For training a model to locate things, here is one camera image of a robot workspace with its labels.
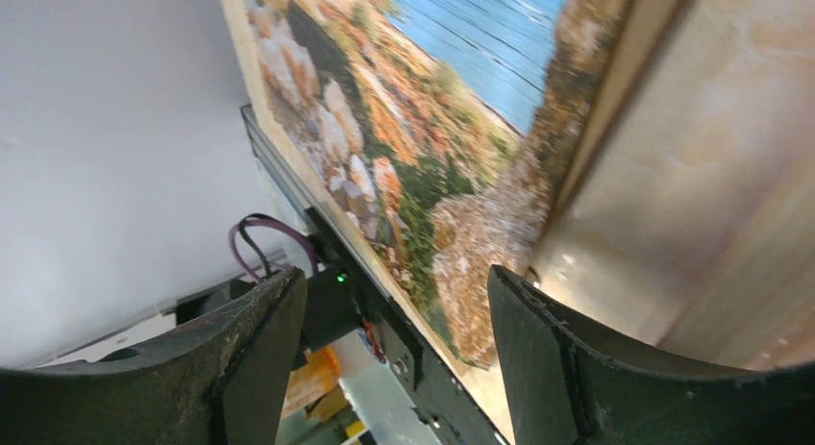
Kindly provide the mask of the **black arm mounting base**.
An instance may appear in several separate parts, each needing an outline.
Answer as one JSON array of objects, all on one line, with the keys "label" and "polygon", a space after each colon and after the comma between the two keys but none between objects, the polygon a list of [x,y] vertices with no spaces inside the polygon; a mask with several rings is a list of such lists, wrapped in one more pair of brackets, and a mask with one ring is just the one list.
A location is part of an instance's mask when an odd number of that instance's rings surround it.
[{"label": "black arm mounting base", "polygon": [[315,208],[308,208],[306,215],[313,228],[309,241],[325,270],[340,269],[355,284],[353,300],[361,326],[352,332],[398,385],[393,397],[407,408],[403,418],[423,433],[419,443],[506,444],[507,437],[464,383],[396,302],[382,293],[330,223]]}]

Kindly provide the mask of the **landscape beach photo print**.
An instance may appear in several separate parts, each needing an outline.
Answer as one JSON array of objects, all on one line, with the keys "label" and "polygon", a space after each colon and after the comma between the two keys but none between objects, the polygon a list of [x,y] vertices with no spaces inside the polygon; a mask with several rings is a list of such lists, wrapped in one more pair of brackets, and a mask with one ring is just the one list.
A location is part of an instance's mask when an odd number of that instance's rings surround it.
[{"label": "landscape beach photo print", "polygon": [[524,273],[633,0],[243,0],[287,140],[464,363]]}]

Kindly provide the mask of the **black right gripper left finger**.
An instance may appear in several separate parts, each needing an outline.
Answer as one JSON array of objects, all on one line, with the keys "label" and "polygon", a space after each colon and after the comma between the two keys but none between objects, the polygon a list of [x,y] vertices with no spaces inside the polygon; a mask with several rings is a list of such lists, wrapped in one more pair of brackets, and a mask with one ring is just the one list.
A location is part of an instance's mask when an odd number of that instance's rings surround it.
[{"label": "black right gripper left finger", "polygon": [[5,444],[271,444],[308,291],[291,267],[104,358],[1,373]]}]

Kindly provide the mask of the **pink wooden picture frame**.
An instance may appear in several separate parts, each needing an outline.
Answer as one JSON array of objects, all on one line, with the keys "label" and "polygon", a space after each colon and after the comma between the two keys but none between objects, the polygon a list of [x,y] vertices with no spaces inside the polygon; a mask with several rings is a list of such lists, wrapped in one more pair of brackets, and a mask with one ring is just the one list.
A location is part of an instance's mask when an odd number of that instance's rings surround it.
[{"label": "pink wooden picture frame", "polygon": [[813,360],[814,0],[637,0],[534,271],[669,352]]}]

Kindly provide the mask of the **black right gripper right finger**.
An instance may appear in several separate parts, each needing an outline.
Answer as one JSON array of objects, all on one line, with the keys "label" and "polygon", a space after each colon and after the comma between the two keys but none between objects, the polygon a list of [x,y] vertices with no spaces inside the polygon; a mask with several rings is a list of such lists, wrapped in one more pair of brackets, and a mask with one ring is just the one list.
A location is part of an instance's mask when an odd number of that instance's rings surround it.
[{"label": "black right gripper right finger", "polygon": [[675,355],[540,293],[502,266],[492,327],[519,444],[810,444],[814,366],[770,372]]}]

